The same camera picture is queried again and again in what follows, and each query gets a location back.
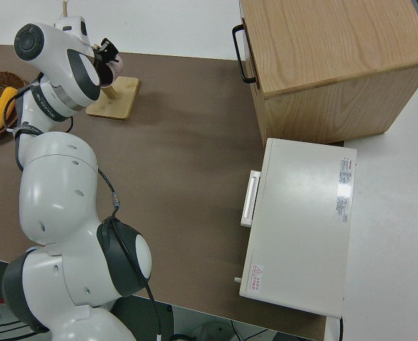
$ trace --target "warning label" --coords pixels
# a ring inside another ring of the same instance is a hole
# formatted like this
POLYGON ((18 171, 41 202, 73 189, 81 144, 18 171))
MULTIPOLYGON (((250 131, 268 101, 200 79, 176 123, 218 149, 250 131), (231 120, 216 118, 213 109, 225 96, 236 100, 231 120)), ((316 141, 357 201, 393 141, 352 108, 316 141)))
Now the warning label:
POLYGON ((260 291, 260 283, 262 281, 264 265, 252 264, 251 279, 248 286, 249 291, 258 293, 260 291))
POLYGON ((352 168, 353 163, 351 159, 344 158, 341 160, 336 198, 336 216, 342 222, 347 222, 349 220, 351 211, 352 168))

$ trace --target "brown tabletop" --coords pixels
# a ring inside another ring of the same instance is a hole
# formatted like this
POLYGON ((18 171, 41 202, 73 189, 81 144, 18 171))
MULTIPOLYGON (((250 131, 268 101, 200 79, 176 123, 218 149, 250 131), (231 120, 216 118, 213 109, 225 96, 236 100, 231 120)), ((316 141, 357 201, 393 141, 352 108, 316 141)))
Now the brown tabletop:
MULTIPOLYGON (((251 169, 263 146, 247 85, 236 61, 122 54, 123 75, 141 87, 126 121, 75 117, 84 139, 121 200, 118 218, 138 229, 153 256, 150 286, 172 305, 323 340, 325 317, 238 294, 249 229, 240 226, 251 169)), ((31 81, 37 70, 0 45, 0 71, 31 81)), ((61 124, 66 130, 68 123, 61 124)), ((0 259, 32 242, 18 218, 21 172, 9 136, 0 144, 0 259)), ((111 213, 100 180, 97 209, 111 213)))

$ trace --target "white box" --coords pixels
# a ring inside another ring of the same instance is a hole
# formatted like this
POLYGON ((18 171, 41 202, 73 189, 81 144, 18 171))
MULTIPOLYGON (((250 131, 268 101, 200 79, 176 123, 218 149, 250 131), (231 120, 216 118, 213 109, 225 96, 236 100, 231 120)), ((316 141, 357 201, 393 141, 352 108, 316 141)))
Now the white box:
POLYGON ((241 296, 341 317, 356 154, 267 140, 241 296))

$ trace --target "wooden peg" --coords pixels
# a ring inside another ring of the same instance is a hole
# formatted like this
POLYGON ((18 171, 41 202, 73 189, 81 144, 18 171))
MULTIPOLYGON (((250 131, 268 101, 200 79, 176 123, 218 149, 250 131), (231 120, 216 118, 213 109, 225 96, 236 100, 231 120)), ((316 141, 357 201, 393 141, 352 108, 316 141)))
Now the wooden peg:
POLYGON ((114 89, 113 87, 103 87, 102 88, 104 94, 106 95, 106 97, 108 97, 109 99, 116 99, 118 97, 117 91, 116 89, 114 89))

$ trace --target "black drawer handle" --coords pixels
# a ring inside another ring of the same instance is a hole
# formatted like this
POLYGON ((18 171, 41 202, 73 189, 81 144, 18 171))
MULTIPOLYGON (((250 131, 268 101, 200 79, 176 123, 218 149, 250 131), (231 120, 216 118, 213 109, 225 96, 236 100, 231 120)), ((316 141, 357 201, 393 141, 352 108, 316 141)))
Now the black drawer handle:
POLYGON ((232 38, 234 39, 234 46, 236 48, 237 61, 238 61, 238 66, 240 67, 240 74, 242 76, 242 80, 245 83, 251 84, 251 83, 256 83, 256 77, 248 78, 245 76, 245 72, 243 71, 242 61, 240 60, 240 52, 238 51, 238 45, 237 45, 237 39, 236 39, 236 33, 239 31, 244 31, 244 30, 245 30, 245 27, 243 27, 243 24, 237 25, 236 27, 232 29, 232 38))

